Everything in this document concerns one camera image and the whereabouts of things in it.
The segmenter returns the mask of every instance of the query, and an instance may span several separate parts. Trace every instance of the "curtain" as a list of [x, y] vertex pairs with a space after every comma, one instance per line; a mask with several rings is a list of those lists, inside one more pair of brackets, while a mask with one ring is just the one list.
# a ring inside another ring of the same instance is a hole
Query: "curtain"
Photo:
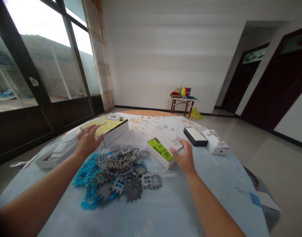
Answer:
[[102, 5], [100, 0], [82, 0], [82, 4], [99, 78], [104, 111], [107, 113], [115, 108], [115, 102], [102, 16]]

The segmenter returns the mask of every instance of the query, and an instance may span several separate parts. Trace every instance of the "yellow green building block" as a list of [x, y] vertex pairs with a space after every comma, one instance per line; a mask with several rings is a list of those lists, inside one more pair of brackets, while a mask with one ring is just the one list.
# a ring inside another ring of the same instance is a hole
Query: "yellow green building block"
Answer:
[[168, 150], [156, 139], [148, 141], [149, 145], [152, 146], [157, 152], [161, 154], [168, 162], [173, 160], [173, 156], [168, 152]]

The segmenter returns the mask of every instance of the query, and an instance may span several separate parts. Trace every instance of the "hand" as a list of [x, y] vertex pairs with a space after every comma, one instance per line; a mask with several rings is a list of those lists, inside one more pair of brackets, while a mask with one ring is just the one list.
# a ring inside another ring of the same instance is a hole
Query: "hand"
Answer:
[[95, 140], [95, 132], [100, 125], [91, 125], [82, 132], [78, 134], [79, 143], [74, 151], [74, 153], [86, 159], [89, 154], [91, 154], [100, 145], [104, 139], [104, 134], [100, 135], [97, 140]]
[[178, 166], [182, 169], [183, 173], [188, 176], [192, 174], [197, 174], [194, 166], [193, 158], [193, 147], [189, 141], [183, 140], [180, 138], [181, 143], [184, 144], [184, 154], [179, 155], [174, 148], [170, 148], [171, 153], [173, 154]]

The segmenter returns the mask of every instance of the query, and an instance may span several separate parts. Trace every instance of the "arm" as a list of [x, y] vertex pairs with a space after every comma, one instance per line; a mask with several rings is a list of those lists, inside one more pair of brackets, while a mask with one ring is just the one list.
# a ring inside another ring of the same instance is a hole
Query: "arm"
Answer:
[[194, 166], [192, 145], [183, 139], [181, 139], [181, 142], [184, 144], [185, 149], [183, 155], [179, 155], [173, 148], [170, 148], [170, 151], [186, 175], [205, 235], [207, 237], [245, 236], [240, 227], [198, 176]]
[[70, 157], [0, 209], [0, 226], [7, 236], [38, 235], [86, 157], [102, 142], [103, 135], [95, 140], [98, 127], [84, 129]]

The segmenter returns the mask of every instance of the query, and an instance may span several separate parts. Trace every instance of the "black box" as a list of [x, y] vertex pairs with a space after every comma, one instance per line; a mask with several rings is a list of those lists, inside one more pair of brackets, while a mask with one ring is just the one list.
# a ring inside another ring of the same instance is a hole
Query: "black box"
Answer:
[[193, 146], [207, 146], [208, 140], [196, 128], [186, 127], [184, 133]]

